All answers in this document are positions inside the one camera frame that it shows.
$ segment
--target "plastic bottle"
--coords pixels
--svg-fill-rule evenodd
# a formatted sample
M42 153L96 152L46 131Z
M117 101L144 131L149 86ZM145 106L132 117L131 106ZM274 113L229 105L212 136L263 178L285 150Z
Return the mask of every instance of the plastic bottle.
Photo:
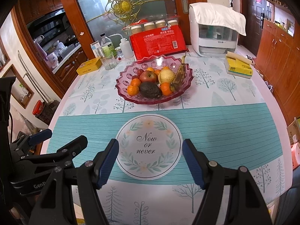
M105 56L109 56L110 53L112 52L113 56L116 57L117 53L115 51L115 48L113 46L113 43L110 38L105 36L105 33L101 34L101 46L103 49L103 52Z
M124 58L133 57L134 55L133 50L131 49L130 42L126 40L126 38L121 39L120 47L123 52Z

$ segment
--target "fruit bowl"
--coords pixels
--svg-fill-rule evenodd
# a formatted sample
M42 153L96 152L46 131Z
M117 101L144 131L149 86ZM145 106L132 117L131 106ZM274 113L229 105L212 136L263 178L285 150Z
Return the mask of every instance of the fruit bowl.
M127 87L130 85L132 77L137 75L137 71L139 69L146 70L148 67L152 67L154 69L162 69L165 66L168 66L174 73L177 72L179 65L181 64L181 59L174 58L173 56L151 56L149 58L143 58L142 60L135 61L131 65L126 66L125 70L120 72L120 77L116 80L116 88L118 89L118 94L123 97L126 101L130 101L136 104L146 104L153 105L158 103L164 103L169 100L172 100L180 95L182 95L192 83L194 78L193 70L189 68L188 64L186 65L185 77L182 83L182 86L177 92L174 92L168 96L162 96L159 99L150 99L143 97L140 93L135 96L130 96L127 93Z

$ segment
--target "red fruit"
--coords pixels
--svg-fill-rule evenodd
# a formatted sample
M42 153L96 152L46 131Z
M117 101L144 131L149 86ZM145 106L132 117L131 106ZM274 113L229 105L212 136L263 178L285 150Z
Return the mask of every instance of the red fruit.
M136 73L137 76L140 77L140 75L143 73L143 71L144 71L143 69L139 69L139 70L137 71L137 73Z

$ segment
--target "apple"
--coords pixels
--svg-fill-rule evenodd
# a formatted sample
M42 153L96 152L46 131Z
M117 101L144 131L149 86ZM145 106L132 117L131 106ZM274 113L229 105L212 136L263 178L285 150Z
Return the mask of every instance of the apple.
M139 69L139 70L136 72L137 76L140 77L140 75L143 73L143 71L144 71L143 69Z
M157 76L154 72L152 71L145 71L143 72L140 77L139 80L143 83L143 82L152 82L155 83L157 80Z

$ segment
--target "red package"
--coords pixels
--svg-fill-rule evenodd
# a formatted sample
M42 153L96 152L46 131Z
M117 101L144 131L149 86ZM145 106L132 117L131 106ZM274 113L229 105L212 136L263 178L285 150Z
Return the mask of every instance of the red package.
M187 49L178 25L133 34L130 36L130 41L137 60Z

